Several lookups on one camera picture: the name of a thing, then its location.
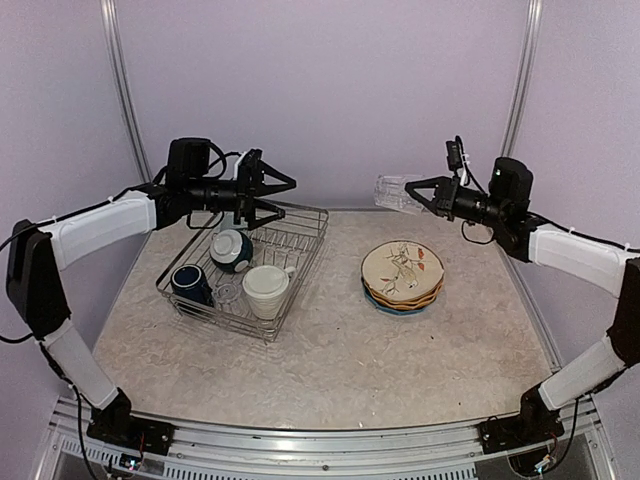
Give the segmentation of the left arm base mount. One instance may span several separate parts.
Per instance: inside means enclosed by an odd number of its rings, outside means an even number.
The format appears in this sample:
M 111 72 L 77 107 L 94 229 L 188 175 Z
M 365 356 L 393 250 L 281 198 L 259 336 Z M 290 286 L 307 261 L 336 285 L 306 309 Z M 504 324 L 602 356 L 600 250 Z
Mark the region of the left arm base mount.
M 87 429 L 91 439 L 143 454 L 161 456 L 168 455 L 174 432 L 175 426 L 170 423 L 135 416 L 130 416 L 123 428 L 92 420 Z

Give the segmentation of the blue polka dot plate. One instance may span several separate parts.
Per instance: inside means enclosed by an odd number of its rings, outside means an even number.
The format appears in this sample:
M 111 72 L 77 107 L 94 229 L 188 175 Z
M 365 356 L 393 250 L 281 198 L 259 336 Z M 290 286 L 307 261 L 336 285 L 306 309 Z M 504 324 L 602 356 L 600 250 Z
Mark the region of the blue polka dot plate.
M 366 288 L 363 289 L 363 294 L 364 294 L 365 299 L 376 310 L 381 311 L 381 312 L 386 313 L 386 314 L 390 314 L 390 315 L 411 316 L 411 315 L 417 315 L 419 313 L 422 313 L 422 312 L 424 312 L 425 310 L 428 309 L 427 306 L 424 306 L 424 307 L 417 308 L 417 309 L 398 310 L 398 309 L 394 309 L 394 308 L 391 308 L 391 307 L 384 306 L 383 304 L 381 304 L 380 302 L 375 300 L 374 297 L 371 295 L 371 293 Z

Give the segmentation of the cream plate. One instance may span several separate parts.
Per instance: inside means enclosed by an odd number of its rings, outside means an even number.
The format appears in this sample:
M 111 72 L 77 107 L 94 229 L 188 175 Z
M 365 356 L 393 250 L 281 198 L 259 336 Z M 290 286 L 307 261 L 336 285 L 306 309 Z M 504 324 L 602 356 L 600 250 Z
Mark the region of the cream plate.
M 409 299 L 444 279 L 444 266 L 429 248 L 408 240 L 390 241 L 371 250 L 361 263 L 361 277 L 376 292 Z

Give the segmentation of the cream ribbed mug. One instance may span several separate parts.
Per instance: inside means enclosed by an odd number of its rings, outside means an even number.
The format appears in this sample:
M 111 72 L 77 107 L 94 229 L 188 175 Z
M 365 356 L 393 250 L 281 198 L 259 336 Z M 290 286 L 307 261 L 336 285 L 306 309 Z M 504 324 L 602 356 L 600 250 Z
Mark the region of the cream ribbed mug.
M 277 317 L 295 273 L 293 266 L 260 265 L 245 274 L 242 287 L 249 307 L 258 319 L 274 320 Z

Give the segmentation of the yellow polka dot plate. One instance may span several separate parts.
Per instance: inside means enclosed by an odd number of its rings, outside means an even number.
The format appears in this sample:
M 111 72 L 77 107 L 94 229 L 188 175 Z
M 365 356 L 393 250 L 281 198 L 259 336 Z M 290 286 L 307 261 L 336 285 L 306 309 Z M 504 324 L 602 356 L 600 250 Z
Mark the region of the yellow polka dot plate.
M 374 297 L 375 300 L 377 300 L 378 302 L 380 302 L 384 306 L 391 307 L 391 308 L 398 309 L 398 310 L 417 309 L 417 308 L 421 308 L 421 307 L 424 307 L 424 306 L 428 307 L 431 304 L 433 304 L 436 301 L 437 297 L 438 297 L 438 294 L 432 294 L 432 295 L 425 296 L 424 298 L 421 298 L 421 299 L 418 299 L 417 301 L 412 301 L 412 302 L 409 302 L 409 301 L 391 302 L 391 301 L 388 301 L 388 300 L 377 298 L 372 293 L 371 293 L 371 295 Z

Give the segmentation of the clear glass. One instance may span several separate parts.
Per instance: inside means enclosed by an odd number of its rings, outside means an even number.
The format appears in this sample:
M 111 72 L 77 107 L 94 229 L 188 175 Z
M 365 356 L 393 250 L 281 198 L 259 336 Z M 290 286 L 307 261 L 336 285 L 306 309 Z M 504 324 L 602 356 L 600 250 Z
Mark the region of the clear glass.
M 405 190 L 408 182 L 421 179 L 420 175 L 379 175 L 374 187 L 374 204 L 405 214 L 423 213 L 424 206 L 411 198 Z
M 240 315 L 244 311 L 241 288 L 233 282 L 217 285 L 213 289 L 213 299 L 215 307 L 222 312 Z

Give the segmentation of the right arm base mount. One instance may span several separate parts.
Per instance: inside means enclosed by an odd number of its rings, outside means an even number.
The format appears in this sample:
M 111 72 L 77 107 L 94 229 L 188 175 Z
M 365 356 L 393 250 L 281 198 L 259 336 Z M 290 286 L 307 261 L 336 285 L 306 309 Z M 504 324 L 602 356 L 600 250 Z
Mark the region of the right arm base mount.
M 477 426 L 484 454 L 493 454 L 553 440 L 565 433 L 559 418 L 526 423 L 520 415 L 489 417 Z

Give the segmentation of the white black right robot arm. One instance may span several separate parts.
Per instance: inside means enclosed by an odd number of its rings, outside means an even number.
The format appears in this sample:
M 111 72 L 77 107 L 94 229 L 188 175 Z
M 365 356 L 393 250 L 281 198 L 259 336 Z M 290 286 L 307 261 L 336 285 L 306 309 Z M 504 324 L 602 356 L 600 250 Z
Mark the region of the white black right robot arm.
M 479 424 L 487 451 L 561 436 L 559 413 L 564 405 L 608 387 L 639 362 L 638 252 L 563 230 L 533 214 L 532 185 L 533 174 L 522 162 L 499 157 L 487 192 L 463 186 L 458 175 L 405 186 L 412 199 L 437 216 L 489 227 L 508 256 L 568 273 L 618 301 L 613 324 L 603 338 L 526 391 L 518 414 Z

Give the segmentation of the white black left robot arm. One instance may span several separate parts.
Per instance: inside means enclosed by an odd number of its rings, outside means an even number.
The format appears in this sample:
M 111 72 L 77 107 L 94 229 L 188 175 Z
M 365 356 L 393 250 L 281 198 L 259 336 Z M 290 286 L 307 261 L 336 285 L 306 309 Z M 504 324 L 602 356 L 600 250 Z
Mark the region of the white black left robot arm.
M 60 273 L 79 259 L 129 237 L 161 230 L 196 211 L 230 212 L 256 229 L 284 218 L 267 196 L 293 190 L 295 180 L 265 163 L 259 149 L 239 155 L 231 178 L 227 154 L 211 140 L 173 140 L 156 177 L 59 218 L 22 220 L 4 241 L 9 250 L 6 292 L 61 379 L 92 408 L 95 427 L 121 445 L 133 443 L 140 424 L 126 394 L 106 375 L 74 327 Z

